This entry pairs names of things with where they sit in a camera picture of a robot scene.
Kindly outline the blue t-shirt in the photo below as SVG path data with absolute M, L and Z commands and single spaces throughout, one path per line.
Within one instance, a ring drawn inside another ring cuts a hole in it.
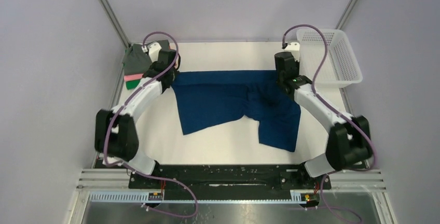
M 296 150 L 300 106 L 277 85 L 276 71 L 182 72 L 172 84 L 183 134 L 248 117 L 260 144 Z

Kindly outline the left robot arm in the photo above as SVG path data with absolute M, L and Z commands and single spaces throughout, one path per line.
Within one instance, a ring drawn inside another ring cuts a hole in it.
M 169 88 L 178 75 L 180 56 L 175 50 L 154 51 L 157 60 L 144 73 L 139 84 L 127 99 L 110 110 L 96 115 L 94 147 L 103 155 L 107 166 L 125 166 L 141 174 L 148 188 L 160 184 L 161 175 L 155 171 L 156 161 L 141 148 L 136 122 L 152 103 Z

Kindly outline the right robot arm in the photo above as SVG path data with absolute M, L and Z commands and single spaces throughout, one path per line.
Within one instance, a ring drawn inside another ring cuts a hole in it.
M 358 162 L 373 156 L 369 144 L 369 123 L 363 116 L 354 117 L 341 112 L 319 97 L 313 90 L 312 81 L 299 73 L 299 62 L 289 51 L 274 55 L 277 85 L 293 102 L 305 108 L 328 133 L 325 151 L 303 162 L 297 180 L 299 185 L 310 189 L 318 177 L 348 169 Z

